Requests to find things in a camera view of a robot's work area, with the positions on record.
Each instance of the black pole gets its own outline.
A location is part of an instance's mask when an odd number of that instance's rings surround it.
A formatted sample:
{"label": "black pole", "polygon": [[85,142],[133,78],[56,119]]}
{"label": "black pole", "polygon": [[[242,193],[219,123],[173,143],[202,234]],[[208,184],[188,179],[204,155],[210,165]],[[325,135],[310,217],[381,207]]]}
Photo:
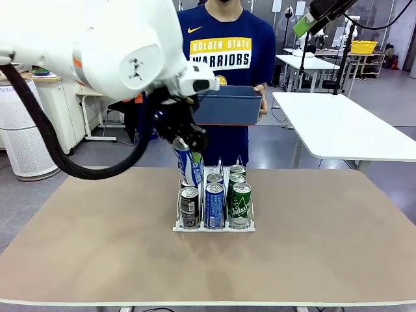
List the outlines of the black pole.
{"label": "black pole", "polygon": [[341,79],[345,69],[346,58],[348,57],[348,52],[350,51],[351,42],[352,42],[352,34],[354,33],[356,26],[354,23],[351,24],[350,33],[348,34],[348,38],[346,39],[346,44],[344,48],[343,59],[341,60],[341,65],[339,66],[337,82],[335,83],[335,88],[333,89],[333,95],[338,94],[339,85],[341,84]]}
{"label": "black pole", "polygon": [[285,46],[286,46],[287,27],[289,26],[289,19],[287,18],[286,20],[287,20],[287,21],[286,21],[286,29],[285,29],[285,38],[283,39],[283,48],[281,49],[281,52],[283,52],[283,49],[284,49],[284,48],[285,48]]}
{"label": "black pole", "polygon": [[300,62],[300,69],[299,69],[299,80],[300,80],[300,87],[299,89],[302,88],[302,83],[304,81],[304,72],[305,72],[305,56],[306,56],[306,48],[307,48],[307,41],[309,39],[309,32],[306,33],[306,40],[305,40],[305,46],[304,46],[304,52],[302,54],[302,61]]}

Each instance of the person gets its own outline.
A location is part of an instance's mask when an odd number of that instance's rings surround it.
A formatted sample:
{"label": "person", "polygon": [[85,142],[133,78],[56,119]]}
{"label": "person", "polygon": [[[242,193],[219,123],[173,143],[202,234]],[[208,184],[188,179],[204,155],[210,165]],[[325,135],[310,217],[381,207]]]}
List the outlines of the person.
{"label": "person", "polygon": [[[271,25],[244,10],[240,0],[208,0],[178,12],[183,51],[189,60],[206,62],[221,85],[252,86],[262,93],[259,119],[268,112],[266,82],[273,77],[276,37]],[[248,127],[210,125],[204,165],[247,165]]]}

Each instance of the gray plastic bin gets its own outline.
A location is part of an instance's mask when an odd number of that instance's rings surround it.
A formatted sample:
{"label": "gray plastic bin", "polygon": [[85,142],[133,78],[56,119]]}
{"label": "gray plastic bin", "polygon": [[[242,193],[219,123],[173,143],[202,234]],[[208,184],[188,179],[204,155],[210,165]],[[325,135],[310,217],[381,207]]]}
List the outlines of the gray plastic bin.
{"label": "gray plastic bin", "polygon": [[198,125],[255,125],[262,98],[252,86],[221,86],[199,95],[194,120]]}

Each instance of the white wire rack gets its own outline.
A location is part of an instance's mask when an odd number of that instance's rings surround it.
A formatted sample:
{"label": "white wire rack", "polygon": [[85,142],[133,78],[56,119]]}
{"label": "white wire rack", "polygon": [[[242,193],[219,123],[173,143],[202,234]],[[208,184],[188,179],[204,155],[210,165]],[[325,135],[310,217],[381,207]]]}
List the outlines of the white wire rack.
{"label": "white wire rack", "polygon": [[[223,210],[223,220],[222,227],[219,229],[210,229],[205,226],[205,186],[207,184],[207,176],[209,174],[222,174],[224,176],[224,210]],[[199,192],[199,222],[195,228],[189,229],[183,226],[183,219],[181,216],[181,175],[179,175],[179,186],[177,193],[177,215],[175,226],[173,228],[174,232],[255,232],[254,228],[254,205],[252,199],[250,199],[250,204],[248,208],[248,220],[245,228],[242,229],[233,229],[230,227],[231,217],[228,215],[227,207],[227,190],[228,190],[228,180],[229,180],[229,167],[222,167],[221,164],[215,167],[203,167],[203,182],[198,186]]]}

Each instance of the person's hand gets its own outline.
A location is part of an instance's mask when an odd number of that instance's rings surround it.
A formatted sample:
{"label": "person's hand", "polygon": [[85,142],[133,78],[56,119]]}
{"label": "person's hand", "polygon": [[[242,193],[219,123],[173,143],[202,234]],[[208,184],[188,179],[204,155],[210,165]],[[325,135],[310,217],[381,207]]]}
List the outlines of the person's hand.
{"label": "person's hand", "polygon": [[254,88],[254,91],[260,92],[261,95],[263,96],[263,99],[261,100],[259,119],[257,120],[257,122],[259,122],[261,120],[261,118],[264,115],[267,115],[267,113],[268,113],[268,103],[267,103],[267,98],[266,98],[265,86],[262,85],[262,84],[259,84],[258,86],[256,86]]}

